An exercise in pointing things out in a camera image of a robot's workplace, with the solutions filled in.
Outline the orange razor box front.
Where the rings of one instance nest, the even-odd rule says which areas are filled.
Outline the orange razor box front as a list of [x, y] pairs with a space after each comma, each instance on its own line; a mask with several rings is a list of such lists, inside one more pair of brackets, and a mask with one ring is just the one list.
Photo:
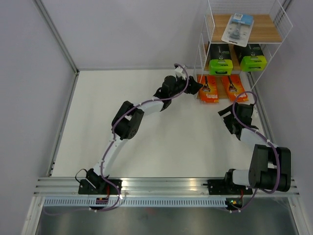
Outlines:
[[219, 103], [217, 81], [213, 75], [197, 75], [197, 81], [203, 85], [199, 97], [205, 103]]

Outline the orange razor box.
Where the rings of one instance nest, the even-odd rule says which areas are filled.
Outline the orange razor box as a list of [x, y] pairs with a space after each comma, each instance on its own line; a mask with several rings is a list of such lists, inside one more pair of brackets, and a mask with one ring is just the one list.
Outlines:
[[233, 102], [237, 96], [245, 91], [238, 74], [226, 75], [221, 78], [229, 101]]
[[205, 103], [219, 103], [217, 81], [213, 75], [197, 75], [197, 81], [203, 85], [199, 97]]

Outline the green black razor box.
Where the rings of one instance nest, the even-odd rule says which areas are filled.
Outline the green black razor box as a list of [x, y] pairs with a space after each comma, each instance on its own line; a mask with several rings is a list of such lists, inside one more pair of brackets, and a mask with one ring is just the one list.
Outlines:
[[212, 44], [209, 49], [209, 74], [231, 75], [233, 63], [228, 44]]
[[267, 60], [260, 44], [247, 44], [246, 47], [234, 46], [234, 51], [242, 71], [263, 71]]

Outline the white wire wooden shelf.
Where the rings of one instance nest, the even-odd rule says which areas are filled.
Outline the white wire wooden shelf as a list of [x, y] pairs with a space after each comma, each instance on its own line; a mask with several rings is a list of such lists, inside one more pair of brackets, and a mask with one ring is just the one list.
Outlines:
[[194, 65], [197, 98], [247, 101], [244, 82], [258, 82], [291, 29], [279, 0], [209, 0]]

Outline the blue clear razor blister pack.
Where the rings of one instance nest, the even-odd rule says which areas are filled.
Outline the blue clear razor blister pack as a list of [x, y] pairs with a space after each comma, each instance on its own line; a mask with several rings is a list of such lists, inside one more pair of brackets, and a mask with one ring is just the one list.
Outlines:
[[234, 13], [231, 15], [221, 40], [235, 46], [246, 47], [254, 24], [252, 15]]

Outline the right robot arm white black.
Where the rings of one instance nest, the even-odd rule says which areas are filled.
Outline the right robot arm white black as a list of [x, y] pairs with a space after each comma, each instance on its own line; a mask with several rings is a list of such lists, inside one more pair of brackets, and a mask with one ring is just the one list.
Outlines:
[[287, 192], [291, 187], [291, 151], [267, 139], [252, 124], [253, 104], [234, 104], [218, 111], [228, 131], [252, 147], [249, 169], [230, 169], [223, 187], [235, 193], [241, 186], [257, 188], [267, 193]]

